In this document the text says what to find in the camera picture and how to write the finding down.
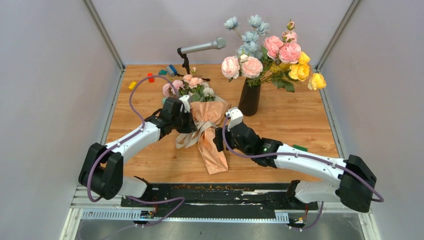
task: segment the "gray floor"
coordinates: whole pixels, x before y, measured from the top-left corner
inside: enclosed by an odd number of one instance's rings
[[[308,214],[311,224],[316,214]],[[123,220],[82,220],[76,240],[100,240],[134,225]],[[316,226],[303,232],[285,224],[161,222],[146,228],[130,228],[108,240],[364,240],[357,214],[325,213]]]

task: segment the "vase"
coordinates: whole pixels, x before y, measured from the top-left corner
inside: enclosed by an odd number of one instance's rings
[[[245,116],[253,116],[258,111],[260,96],[261,85],[249,86],[249,83],[245,81],[243,89],[241,90],[238,109],[240,109]]]

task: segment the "wooden tabletop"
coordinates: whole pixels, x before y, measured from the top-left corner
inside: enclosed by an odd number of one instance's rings
[[[181,66],[174,65],[179,73]],[[138,82],[148,73],[154,75],[165,65],[129,65],[117,99],[107,142],[121,138],[138,127],[140,118],[129,106],[131,82]],[[221,73],[219,64],[196,64],[196,77],[209,78],[211,88],[221,98],[237,106],[243,87],[243,78],[231,83]],[[142,83],[133,96],[133,105],[143,117],[162,107],[162,86],[166,82],[156,78],[154,83]],[[296,93],[276,89],[271,83],[261,87],[259,108],[255,115],[245,116],[244,122],[260,137],[279,140],[289,145],[308,148],[308,152],[338,157],[336,145],[318,91],[306,85],[295,85]],[[172,132],[151,144],[131,158],[124,166],[124,174],[138,176],[149,182],[162,183],[289,183],[291,180],[317,181],[318,178],[288,170],[262,167],[250,159],[225,151],[228,171],[209,175],[197,144],[177,149]]]

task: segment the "flower bouquet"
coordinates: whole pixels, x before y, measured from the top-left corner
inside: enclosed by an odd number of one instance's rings
[[[298,44],[298,35],[294,31],[293,21],[286,25],[287,30],[281,34],[281,38],[267,37],[262,45],[258,43],[259,38],[270,33],[270,24],[262,21],[258,15],[251,16],[248,23],[253,27],[253,31],[246,31],[244,35],[238,32],[237,17],[232,17],[224,23],[226,29],[237,33],[243,45],[237,49],[237,55],[226,57],[221,65],[222,74],[228,78],[229,82],[240,76],[246,77],[238,106],[243,113],[251,110],[256,113],[260,86],[264,83],[272,83],[277,89],[283,88],[292,93],[295,92],[293,83],[299,84],[306,80],[310,90],[326,87],[326,81],[320,73],[310,74],[311,59]]]
[[[215,91],[209,84],[199,77],[187,74],[181,80],[172,81],[172,85],[178,90],[180,96],[191,95],[191,114],[197,131],[189,134],[181,133],[175,139],[176,148],[188,148],[197,143],[197,148],[203,158],[209,174],[228,171],[227,159],[224,152],[219,152],[214,143],[215,128],[224,119],[230,104],[215,95]],[[176,97],[177,94],[167,83],[162,88],[165,97]]]

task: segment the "white wall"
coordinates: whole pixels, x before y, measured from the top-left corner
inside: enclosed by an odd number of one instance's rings
[[[342,140],[385,197],[371,206],[384,240],[424,234],[423,9],[362,1],[323,70]]]
[[[0,239],[58,239],[119,77],[81,0],[0,1]]]
[[[93,0],[120,57],[126,64],[181,63],[177,48],[227,39],[227,47],[191,53],[192,63],[222,63],[242,45],[224,28],[238,17],[241,33],[247,18],[260,15],[280,36],[289,19],[297,24],[299,44],[316,64],[352,0]]]

